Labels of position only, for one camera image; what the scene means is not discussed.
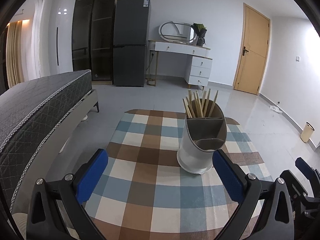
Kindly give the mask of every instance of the door lock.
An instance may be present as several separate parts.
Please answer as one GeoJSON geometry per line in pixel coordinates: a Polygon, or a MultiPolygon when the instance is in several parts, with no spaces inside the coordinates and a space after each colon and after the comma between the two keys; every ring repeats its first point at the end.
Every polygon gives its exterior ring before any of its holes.
{"type": "Polygon", "coordinates": [[[248,51],[248,50],[246,50],[246,49],[245,49],[245,47],[243,47],[242,56],[244,56],[244,54],[245,54],[246,52],[249,52],[249,51],[248,51]]]}

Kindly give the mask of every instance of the blue gripper pad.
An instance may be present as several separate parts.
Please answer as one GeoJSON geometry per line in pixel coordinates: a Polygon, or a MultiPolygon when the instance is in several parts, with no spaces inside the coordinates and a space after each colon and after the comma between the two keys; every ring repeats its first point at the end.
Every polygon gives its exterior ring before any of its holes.
{"type": "Polygon", "coordinates": [[[219,151],[213,153],[212,163],[230,198],[241,203],[244,199],[243,184],[219,151]]]}
{"type": "Polygon", "coordinates": [[[308,179],[313,178],[314,172],[311,167],[301,157],[296,159],[296,167],[302,172],[302,174],[308,179]]]}
{"type": "Polygon", "coordinates": [[[78,184],[76,185],[76,198],[81,205],[84,201],[88,201],[94,188],[96,187],[102,173],[108,164],[108,153],[106,150],[99,149],[99,153],[92,161],[78,184]]]}

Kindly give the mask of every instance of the plaid tablecloth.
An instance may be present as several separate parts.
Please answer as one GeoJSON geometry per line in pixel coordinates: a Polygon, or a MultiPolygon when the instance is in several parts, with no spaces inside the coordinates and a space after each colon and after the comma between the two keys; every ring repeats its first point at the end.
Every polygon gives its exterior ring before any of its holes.
{"type": "MultiPolygon", "coordinates": [[[[177,150],[184,113],[130,110],[108,145],[109,163],[86,211],[108,240],[214,239],[237,207],[214,168],[194,175],[180,168],[177,150]]],[[[223,150],[245,173],[272,180],[246,133],[226,118],[223,150]]],[[[258,202],[243,237],[255,225],[258,202]]]]}

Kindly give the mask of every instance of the door frame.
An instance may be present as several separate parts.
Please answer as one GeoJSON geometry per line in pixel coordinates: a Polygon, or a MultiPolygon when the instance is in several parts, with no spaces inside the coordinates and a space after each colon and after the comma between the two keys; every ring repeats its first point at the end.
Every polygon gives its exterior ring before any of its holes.
{"type": "Polygon", "coordinates": [[[261,88],[261,83],[262,83],[262,79],[263,76],[265,74],[265,70],[266,70],[266,65],[267,65],[267,60],[268,60],[268,54],[269,54],[269,46],[270,46],[270,29],[271,29],[271,20],[264,16],[262,13],[258,12],[256,9],[252,8],[251,6],[247,5],[246,3],[243,3],[243,27],[242,27],[242,38],[241,38],[241,46],[240,46],[240,53],[239,53],[239,59],[238,59],[238,65],[237,65],[237,69],[236,69],[236,74],[235,74],[235,78],[233,80],[233,89],[235,89],[236,86],[236,80],[238,78],[238,74],[240,73],[240,62],[241,62],[241,57],[242,57],[242,52],[243,52],[243,44],[244,44],[244,31],[245,31],[245,19],[246,19],[246,7],[248,7],[249,9],[255,11],[256,13],[260,14],[262,17],[266,18],[269,21],[269,33],[268,33],[268,46],[267,46],[267,54],[266,54],[266,60],[264,62],[264,66],[263,66],[263,75],[261,76],[260,82],[259,82],[259,87],[258,87],[258,91],[256,93],[256,95],[259,94],[259,90],[261,88]]]}

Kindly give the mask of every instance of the refrigerator door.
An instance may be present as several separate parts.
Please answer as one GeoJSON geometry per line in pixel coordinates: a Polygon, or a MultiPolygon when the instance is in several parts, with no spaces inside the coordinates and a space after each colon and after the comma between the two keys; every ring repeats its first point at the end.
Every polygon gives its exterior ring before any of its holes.
{"type": "Polygon", "coordinates": [[[119,46],[113,49],[113,83],[115,86],[143,87],[146,46],[119,46]]]}
{"type": "Polygon", "coordinates": [[[117,0],[113,45],[146,45],[150,0],[117,0]]]}

